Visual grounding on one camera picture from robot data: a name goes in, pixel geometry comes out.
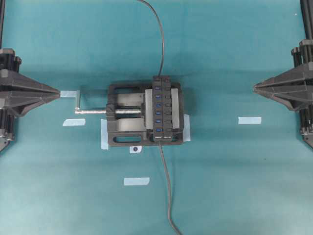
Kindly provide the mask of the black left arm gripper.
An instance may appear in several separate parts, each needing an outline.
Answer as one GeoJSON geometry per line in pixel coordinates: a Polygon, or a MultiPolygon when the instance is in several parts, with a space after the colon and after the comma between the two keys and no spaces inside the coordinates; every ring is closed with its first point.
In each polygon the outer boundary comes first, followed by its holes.
{"type": "Polygon", "coordinates": [[[28,78],[19,72],[21,59],[11,48],[0,50],[0,87],[8,91],[33,93],[0,93],[0,150],[14,139],[14,116],[23,117],[30,110],[60,97],[60,91],[28,78]]]}

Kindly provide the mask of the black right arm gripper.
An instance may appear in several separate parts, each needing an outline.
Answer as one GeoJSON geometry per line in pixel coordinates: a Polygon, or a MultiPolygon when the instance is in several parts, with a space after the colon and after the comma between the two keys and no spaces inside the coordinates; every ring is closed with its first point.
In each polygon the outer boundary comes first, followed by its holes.
{"type": "Polygon", "coordinates": [[[286,106],[290,111],[298,112],[300,116],[300,133],[303,141],[310,147],[313,146],[313,93],[312,92],[294,92],[294,93],[271,93],[258,91],[265,87],[275,85],[281,86],[288,83],[304,82],[306,79],[312,79],[313,69],[311,67],[297,67],[313,61],[313,40],[305,39],[299,43],[299,47],[291,50],[294,67],[277,76],[271,77],[254,86],[254,92],[265,98],[271,99],[286,106]]]}

